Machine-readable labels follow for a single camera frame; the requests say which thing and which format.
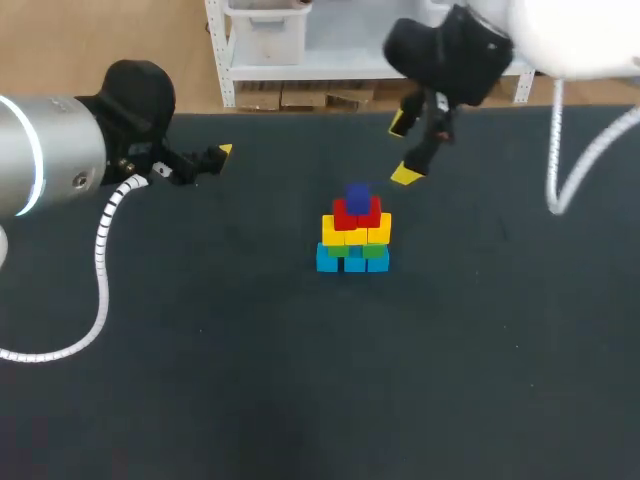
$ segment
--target cyan block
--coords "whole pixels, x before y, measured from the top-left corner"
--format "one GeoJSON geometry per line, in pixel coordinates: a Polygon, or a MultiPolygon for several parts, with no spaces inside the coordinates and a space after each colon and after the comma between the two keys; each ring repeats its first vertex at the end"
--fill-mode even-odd
{"type": "Polygon", "coordinates": [[[364,273],[367,271],[367,260],[362,256],[362,247],[349,247],[349,256],[344,259],[345,273],[364,273]]]}
{"type": "Polygon", "coordinates": [[[370,258],[367,260],[367,272],[369,273],[382,273],[389,271],[389,248],[384,249],[384,255],[380,258],[370,258]]]}
{"type": "Polygon", "coordinates": [[[329,249],[318,243],[316,250],[316,270],[323,273],[338,272],[338,258],[329,256],[329,249]]]}
{"type": "Polygon", "coordinates": [[[347,214],[369,215],[371,194],[366,184],[354,184],[347,187],[347,214]]]}

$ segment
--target screw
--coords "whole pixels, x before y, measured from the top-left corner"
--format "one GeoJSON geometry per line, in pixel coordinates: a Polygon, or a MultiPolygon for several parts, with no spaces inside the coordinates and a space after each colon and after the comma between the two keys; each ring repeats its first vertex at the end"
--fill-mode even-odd
{"type": "Polygon", "coordinates": [[[80,172],[71,182],[73,188],[83,188],[87,184],[87,172],[80,172]]]}

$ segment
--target cardboard box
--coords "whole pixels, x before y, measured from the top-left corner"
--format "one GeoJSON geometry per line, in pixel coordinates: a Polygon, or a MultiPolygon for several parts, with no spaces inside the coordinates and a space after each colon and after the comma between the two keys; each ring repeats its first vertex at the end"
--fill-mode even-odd
{"type": "Polygon", "coordinates": [[[236,108],[277,112],[280,110],[282,82],[237,82],[236,108]]]}
{"type": "Polygon", "coordinates": [[[327,105],[328,82],[284,82],[282,107],[323,108],[327,105]]]}

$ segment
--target stacked blocks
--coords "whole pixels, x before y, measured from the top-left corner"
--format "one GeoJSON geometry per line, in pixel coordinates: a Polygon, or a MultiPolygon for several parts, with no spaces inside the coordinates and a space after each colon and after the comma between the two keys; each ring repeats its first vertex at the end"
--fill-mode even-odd
{"type": "Polygon", "coordinates": [[[333,202],[333,215],[322,216],[322,242],[316,252],[318,272],[389,271],[391,214],[367,185],[351,185],[346,198],[333,202]]]}

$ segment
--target white container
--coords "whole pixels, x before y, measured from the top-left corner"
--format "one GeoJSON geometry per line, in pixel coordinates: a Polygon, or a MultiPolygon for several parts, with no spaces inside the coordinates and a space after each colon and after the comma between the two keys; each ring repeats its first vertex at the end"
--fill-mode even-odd
{"type": "Polygon", "coordinates": [[[439,27],[455,4],[460,4],[460,2],[456,0],[420,0],[418,18],[429,27],[439,27]]]}
{"type": "Polygon", "coordinates": [[[225,2],[236,34],[234,58],[243,65],[297,65],[304,60],[307,15],[301,8],[240,10],[225,2]]]}

